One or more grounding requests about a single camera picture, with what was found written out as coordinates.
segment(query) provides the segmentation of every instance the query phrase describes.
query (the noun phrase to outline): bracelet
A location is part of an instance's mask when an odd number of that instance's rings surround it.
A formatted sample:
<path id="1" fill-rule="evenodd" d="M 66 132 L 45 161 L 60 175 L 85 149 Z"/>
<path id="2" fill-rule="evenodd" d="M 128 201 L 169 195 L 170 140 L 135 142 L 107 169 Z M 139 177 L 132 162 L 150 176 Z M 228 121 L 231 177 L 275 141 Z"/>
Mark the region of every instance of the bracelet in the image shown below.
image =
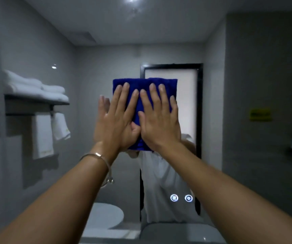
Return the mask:
<path id="1" fill-rule="evenodd" d="M 107 165 L 107 167 L 109 169 L 108 177 L 105 179 L 105 182 L 102 184 L 101 188 L 104 188 L 107 185 L 107 183 L 113 184 L 114 183 L 114 179 L 112 177 L 111 166 L 109 165 L 108 160 L 104 156 L 102 156 L 101 154 L 99 154 L 97 152 L 95 152 L 95 153 L 90 153 L 89 152 L 89 153 L 85 153 L 83 156 L 81 156 L 79 161 L 81 161 L 86 156 L 93 156 L 93 157 L 102 159 L 106 163 L 106 165 Z"/>

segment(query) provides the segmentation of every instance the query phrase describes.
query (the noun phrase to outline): blue towel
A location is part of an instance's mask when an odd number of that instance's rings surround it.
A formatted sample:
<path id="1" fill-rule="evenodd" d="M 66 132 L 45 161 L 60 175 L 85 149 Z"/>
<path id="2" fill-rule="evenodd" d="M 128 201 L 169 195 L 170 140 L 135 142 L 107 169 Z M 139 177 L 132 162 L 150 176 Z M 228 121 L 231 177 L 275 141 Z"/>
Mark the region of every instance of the blue towel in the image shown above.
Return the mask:
<path id="1" fill-rule="evenodd" d="M 154 83 L 156 85 L 157 93 L 158 93 L 159 96 L 160 96 L 160 94 L 158 92 L 158 86 L 160 84 L 163 84 L 165 86 L 168 98 L 170 99 L 170 97 L 172 95 L 176 98 L 176 86 L 177 86 L 177 83 L 178 83 L 177 79 L 162 79 L 162 78 L 116 79 L 116 80 L 113 80 L 113 92 L 114 92 L 114 90 L 116 89 L 116 87 L 118 85 L 122 85 L 123 86 L 123 84 L 125 82 L 128 82 L 130 84 L 128 99 L 127 99 L 127 103 L 126 103 L 126 108 L 127 108 L 128 103 L 130 101 L 132 92 L 135 89 L 138 89 L 139 91 L 142 90 L 142 89 L 146 90 L 146 92 L 148 94 L 148 98 L 150 99 L 151 104 L 153 106 L 153 102 L 152 102 L 152 99 L 151 99 L 151 96 L 150 96 L 150 92 L 149 92 L 149 85 L 151 83 Z M 132 118 L 132 121 L 134 123 L 136 123 L 137 125 L 140 125 L 139 124 L 138 111 L 144 111 L 144 107 L 143 107 L 143 104 L 141 102 L 140 97 L 138 98 L 135 115 Z M 137 142 L 135 144 L 133 144 L 131 147 L 129 147 L 129 149 L 138 150 L 138 151 L 151 151 L 151 149 L 145 144 L 145 142 L 143 141 L 141 136 L 137 139 Z"/>

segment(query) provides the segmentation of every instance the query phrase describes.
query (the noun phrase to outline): hanging towel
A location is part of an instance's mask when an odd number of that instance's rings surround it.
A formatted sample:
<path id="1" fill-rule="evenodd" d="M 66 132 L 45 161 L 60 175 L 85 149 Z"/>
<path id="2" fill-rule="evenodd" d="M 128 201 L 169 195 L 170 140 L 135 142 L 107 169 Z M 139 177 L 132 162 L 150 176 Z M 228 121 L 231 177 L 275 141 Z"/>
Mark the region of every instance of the hanging towel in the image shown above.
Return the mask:
<path id="1" fill-rule="evenodd" d="M 56 92 L 46 92 L 46 91 L 42 91 L 42 92 L 43 92 L 42 93 L 43 99 L 69 103 L 69 98 L 64 94 L 56 93 Z"/>
<path id="2" fill-rule="evenodd" d="M 32 117 L 33 159 L 54 154 L 50 113 L 36 113 Z"/>
<path id="3" fill-rule="evenodd" d="M 55 113 L 51 118 L 51 125 L 55 140 L 66 140 L 70 138 L 70 131 L 67 127 L 64 114 Z"/>
<path id="4" fill-rule="evenodd" d="M 128 103 L 129 103 L 130 98 L 132 96 L 132 92 L 135 89 L 138 89 L 139 91 L 142 90 L 142 89 L 146 90 L 146 92 L 148 94 L 148 98 L 150 99 L 151 104 L 153 106 L 153 102 L 152 102 L 152 99 L 151 99 L 151 96 L 150 96 L 150 92 L 149 92 L 149 85 L 151 83 L 154 83 L 156 85 L 156 89 L 157 89 L 157 93 L 158 94 L 159 94 L 158 86 L 160 84 L 163 84 L 165 86 L 168 98 L 170 98 L 172 95 L 176 98 L 176 86 L 177 86 L 177 83 L 178 83 L 177 79 L 162 79 L 162 78 L 115 79 L 115 80 L 113 80 L 113 92 L 114 92 L 114 90 L 116 89 L 116 87 L 118 85 L 122 85 L 123 86 L 123 84 L 125 82 L 128 82 L 130 84 L 126 107 L 128 106 Z M 138 98 L 135 114 L 134 114 L 134 117 L 132 118 L 132 121 L 134 123 L 136 123 L 137 125 L 139 125 L 138 111 L 144 111 L 144 107 L 143 107 L 143 104 L 142 104 L 140 98 Z M 131 150 L 139 150 L 139 151 L 151 151 L 151 149 L 144 143 L 144 141 L 141 138 L 141 136 L 137 139 L 137 142 L 135 144 L 133 144 L 131 147 L 129 147 L 129 149 L 131 149 Z"/>
<path id="5" fill-rule="evenodd" d="M 30 86 L 27 84 L 8 82 L 5 85 L 5 93 L 15 96 L 29 97 L 29 98 L 42 98 L 43 90 Z"/>
<path id="6" fill-rule="evenodd" d="M 65 94 L 65 88 L 62 86 L 48 86 L 45 84 L 42 84 L 42 90 L 45 90 L 47 92 L 57 92 L 61 94 Z"/>
<path id="7" fill-rule="evenodd" d="M 6 84 L 7 83 L 21 83 L 29 86 L 34 86 L 37 88 L 42 88 L 42 82 L 37 79 L 26 79 L 22 76 L 17 75 L 9 70 L 4 70 L 6 73 Z"/>

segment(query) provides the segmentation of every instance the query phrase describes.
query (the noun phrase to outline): towel rack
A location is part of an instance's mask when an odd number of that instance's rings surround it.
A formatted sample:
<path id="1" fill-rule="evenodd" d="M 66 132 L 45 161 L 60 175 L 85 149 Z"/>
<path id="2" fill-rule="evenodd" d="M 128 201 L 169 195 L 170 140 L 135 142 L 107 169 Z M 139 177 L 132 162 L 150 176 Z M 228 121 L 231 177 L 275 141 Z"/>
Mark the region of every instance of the towel rack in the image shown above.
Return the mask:
<path id="1" fill-rule="evenodd" d="M 5 100 L 19 100 L 22 102 L 30 102 L 30 103 L 40 103 L 40 104 L 48 104 L 50 107 L 50 112 L 53 114 L 54 106 L 55 105 L 69 105 L 68 102 L 60 102 L 60 101 L 53 101 L 47 99 L 40 99 L 40 98 L 28 98 L 28 97 L 19 97 L 13 95 L 4 95 Z M 6 116 L 34 116 L 34 113 L 6 113 Z"/>

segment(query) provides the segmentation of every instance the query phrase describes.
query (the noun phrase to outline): white towel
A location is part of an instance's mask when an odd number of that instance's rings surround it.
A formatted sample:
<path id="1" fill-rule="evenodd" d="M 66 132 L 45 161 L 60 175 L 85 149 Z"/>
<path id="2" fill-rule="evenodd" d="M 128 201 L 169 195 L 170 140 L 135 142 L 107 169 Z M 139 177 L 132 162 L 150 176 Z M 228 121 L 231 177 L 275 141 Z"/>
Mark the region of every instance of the white towel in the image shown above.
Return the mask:
<path id="1" fill-rule="evenodd" d="M 33 159 L 54 154 L 50 113 L 36 113 L 32 117 Z"/>
<path id="2" fill-rule="evenodd" d="M 69 103 L 69 98 L 61 93 L 43 91 L 42 98 L 52 101 Z"/>
<path id="3" fill-rule="evenodd" d="M 70 138 L 70 131 L 67 127 L 64 114 L 55 113 L 51 119 L 51 125 L 55 140 Z"/>
<path id="4" fill-rule="evenodd" d="M 44 91 L 27 84 L 8 82 L 5 85 L 5 93 L 22 97 L 42 98 Z"/>
<path id="5" fill-rule="evenodd" d="M 21 83 L 29 86 L 34 86 L 40 89 L 42 88 L 42 82 L 37 79 L 26 79 L 9 70 L 4 70 L 4 72 L 7 75 L 6 83 Z"/>
<path id="6" fill-rule="evenodd" d="M 65 88 L 62 86 L 48 86 L 45 84 L 42 84 L 42 90 L 45 90 L 47 92 L 57 92 L 61 94 L 65 94 Z"/>

